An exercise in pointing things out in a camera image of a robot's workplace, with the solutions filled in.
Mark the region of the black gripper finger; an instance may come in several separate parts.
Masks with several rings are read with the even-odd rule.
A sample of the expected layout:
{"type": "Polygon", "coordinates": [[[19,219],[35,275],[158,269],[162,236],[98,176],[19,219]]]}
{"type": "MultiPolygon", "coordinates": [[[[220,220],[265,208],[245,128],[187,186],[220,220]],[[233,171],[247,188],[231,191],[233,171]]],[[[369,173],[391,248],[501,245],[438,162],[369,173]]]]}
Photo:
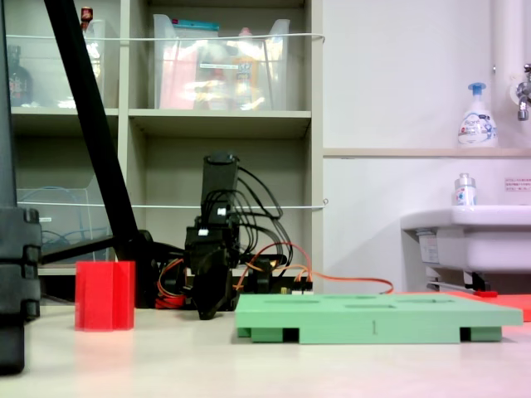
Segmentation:
{"type": "Polygon", "coordinates": [[[232,273],[226,252],[202,256],[194,268],[192,301],[201,320],[210,320],[231,300],[232,273]]]}

